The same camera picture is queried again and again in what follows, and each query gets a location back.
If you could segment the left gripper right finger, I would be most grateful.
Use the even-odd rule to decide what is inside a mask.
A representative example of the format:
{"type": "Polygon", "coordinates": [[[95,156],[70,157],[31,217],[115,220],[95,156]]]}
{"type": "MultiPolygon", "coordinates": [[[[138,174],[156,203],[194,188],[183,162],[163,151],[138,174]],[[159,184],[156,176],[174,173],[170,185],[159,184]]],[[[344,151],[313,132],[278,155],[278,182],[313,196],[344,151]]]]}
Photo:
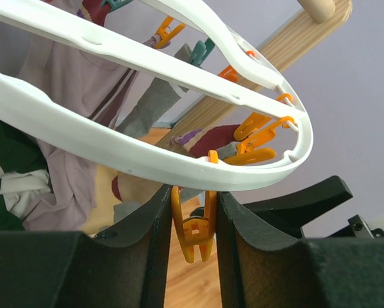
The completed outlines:
{"type": "Polygon", "coordinates": [[[218,195],[224,307],[384,307],[384,237],[297,239],[218,195]]]}

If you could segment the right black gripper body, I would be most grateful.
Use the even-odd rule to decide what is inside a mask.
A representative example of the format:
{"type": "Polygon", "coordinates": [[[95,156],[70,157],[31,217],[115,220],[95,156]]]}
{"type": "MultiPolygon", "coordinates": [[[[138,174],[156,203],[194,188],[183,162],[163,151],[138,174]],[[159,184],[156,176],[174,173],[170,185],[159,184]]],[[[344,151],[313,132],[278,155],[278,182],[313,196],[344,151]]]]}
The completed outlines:
{"type": "Polygon", "coordinates": [[[372,221],[364,220],[361,215],[355,215],[348,219],[348,225],[331,234],[331,237],[384,237],[384,213],[372,221]]]}

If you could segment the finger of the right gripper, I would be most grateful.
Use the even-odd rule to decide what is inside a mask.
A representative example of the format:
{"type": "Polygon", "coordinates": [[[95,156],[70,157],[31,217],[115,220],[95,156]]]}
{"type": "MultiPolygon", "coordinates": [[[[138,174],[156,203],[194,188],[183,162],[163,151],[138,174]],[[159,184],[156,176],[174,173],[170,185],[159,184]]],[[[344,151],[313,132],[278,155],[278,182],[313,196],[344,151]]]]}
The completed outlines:
{"type": "Polygon", "coordinates": [[[341,177],[331,176],[297,192],[241,204],[230,192],[217,200],[216,239],[301,239],[309,222],[353,197],[341,177]]]}

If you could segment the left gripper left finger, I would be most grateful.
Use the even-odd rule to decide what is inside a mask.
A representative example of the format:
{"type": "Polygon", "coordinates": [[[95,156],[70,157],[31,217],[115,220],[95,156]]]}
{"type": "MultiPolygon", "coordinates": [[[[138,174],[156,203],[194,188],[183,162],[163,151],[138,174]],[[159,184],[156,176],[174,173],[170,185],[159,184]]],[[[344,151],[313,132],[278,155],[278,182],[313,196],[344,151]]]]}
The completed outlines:
{"type": "Polygon", "coordinates": [[[0,307],[162,307],[171,187],[96,237],[0,232],[0,307]]]}

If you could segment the grey striped sock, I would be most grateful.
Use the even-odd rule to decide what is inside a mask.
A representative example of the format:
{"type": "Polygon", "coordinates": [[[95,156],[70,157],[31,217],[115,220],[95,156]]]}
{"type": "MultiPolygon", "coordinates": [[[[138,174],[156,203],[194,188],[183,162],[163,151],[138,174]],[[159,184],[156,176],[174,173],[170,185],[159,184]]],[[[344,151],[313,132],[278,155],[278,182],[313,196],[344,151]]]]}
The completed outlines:
{"type": "MultiPolygon", "coordinates": [[[[220,147],[217,149],[218,156],[220,159],[229,158],[237,154],[237,144],[238,142],[231,142],[228,145],[220,147]]],[[[181,202],[188,201],[193,197],[200,194],[202,191],[192,188],[183,188],[180,191],[181,202]]],[[[136,211],[142,206],[142,203],[139,201],[124,201],[120,204],[117,204],[113,207],[113,222],[117,223],[120,220],[124,219],[132,212],[136,211]]]]}

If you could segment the yellow-orange clip front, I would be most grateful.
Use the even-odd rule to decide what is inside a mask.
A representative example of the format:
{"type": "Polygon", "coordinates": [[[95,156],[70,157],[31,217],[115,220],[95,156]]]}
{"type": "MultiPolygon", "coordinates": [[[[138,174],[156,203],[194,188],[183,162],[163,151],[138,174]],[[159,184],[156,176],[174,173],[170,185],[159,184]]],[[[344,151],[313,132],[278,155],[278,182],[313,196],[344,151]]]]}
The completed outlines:
{"type": "Polygon", "coordinates": [[[194,247],[198,246],[201,260],[206,262],[212,252],[216,226],[217,192],[205,191],[204,216],[183,219],[179,187],[171,189],[171,210],[177,238],[185,260],[195,261],[194,247]]]}

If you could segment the yellow-orange clothes clip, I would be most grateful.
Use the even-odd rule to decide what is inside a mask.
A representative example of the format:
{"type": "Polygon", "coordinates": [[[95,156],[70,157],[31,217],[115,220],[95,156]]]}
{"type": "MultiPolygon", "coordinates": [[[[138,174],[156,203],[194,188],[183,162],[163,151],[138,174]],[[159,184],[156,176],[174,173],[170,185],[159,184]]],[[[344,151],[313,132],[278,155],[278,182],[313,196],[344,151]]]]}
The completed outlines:
{"type": "Polygon", "coordinates": [[[290,128],[291,125],[295,125],[294,119],[290,116],[285,116],[264,128],[261,127],[243,141],[239,141],[237,144],[237,154],[225,158],[224,162],[234,166],[244,166],[274,158],[276,152],[272,148],[260,148],[260,146],[275,138],[278,126],[290,128]]]}

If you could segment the white round clip hanger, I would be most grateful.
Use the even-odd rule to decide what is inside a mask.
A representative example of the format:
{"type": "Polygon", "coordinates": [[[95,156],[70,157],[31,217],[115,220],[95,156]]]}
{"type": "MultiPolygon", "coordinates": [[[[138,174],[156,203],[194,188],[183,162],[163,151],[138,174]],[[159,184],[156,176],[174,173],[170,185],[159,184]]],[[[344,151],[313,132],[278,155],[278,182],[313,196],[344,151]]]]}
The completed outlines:
{"type": "Polygon", "coordinates": [[[241,75],[269,89],[290,94],[292,103],[280,103],[42,1],[6,1],[0,4],[0,21],[152,74],[165,80],[172,90],[188,87],[286,121],[296,131],[297,142],[293,149],[284,152],[281,160],[262,166],[237,167],[150,146],[132,138],[131,133],[140,127],[142,120],[149,120],[161,111],[160,102],[141,104],[133,120],[114,132],[52,102],[34,86],[1,73],[0,120],[65,151],[124,173],[194,189],[262,188],[279,182],[300,166],[311,152],[313,130],[306,110],[287,80],[261,54],[250,60],[245,55],[249,46],[204,2],[151,1],[150,5],[207,34],[241,75]]]}

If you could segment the dark green sock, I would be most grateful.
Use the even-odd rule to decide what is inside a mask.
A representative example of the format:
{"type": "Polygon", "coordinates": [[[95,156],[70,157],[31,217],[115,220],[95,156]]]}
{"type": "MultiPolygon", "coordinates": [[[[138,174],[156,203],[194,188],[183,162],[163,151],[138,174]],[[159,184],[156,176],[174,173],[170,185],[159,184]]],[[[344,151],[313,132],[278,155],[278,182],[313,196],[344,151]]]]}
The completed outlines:
{"type": "Polygon", "coordinates": [[[40,148],[27,135],[0,121],[0,231],[23,230],[26,210],[50,191],[40,148]]]}

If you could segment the teal clothes clip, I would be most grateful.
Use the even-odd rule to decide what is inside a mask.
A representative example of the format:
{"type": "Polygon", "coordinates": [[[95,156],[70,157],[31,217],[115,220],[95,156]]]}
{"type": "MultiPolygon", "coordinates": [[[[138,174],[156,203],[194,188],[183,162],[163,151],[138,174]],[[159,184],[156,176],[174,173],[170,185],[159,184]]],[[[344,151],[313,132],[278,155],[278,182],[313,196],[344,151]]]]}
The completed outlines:
{"type": "Polygon", "coordinates": [[[199,40],[192,50],[188,60],[189,64],[200,67],[208,55],[213,51],[214,47],[215,44],[210,38],[207,38],[204,42],[199,40]]]}

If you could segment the maroon purple striped sock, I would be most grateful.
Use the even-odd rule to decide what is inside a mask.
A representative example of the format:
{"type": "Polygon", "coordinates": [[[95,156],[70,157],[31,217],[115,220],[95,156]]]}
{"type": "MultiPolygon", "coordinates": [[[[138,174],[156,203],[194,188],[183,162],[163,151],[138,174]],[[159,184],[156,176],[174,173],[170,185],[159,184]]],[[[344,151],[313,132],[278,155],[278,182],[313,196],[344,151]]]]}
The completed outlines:
{"type": "Polygon", "coordinates": [[[77,16],[93,22],[99,26],[104,26],[106,16],[111,12],[112,7],[102,0],[83,0],[77,11],[77,16]]]}

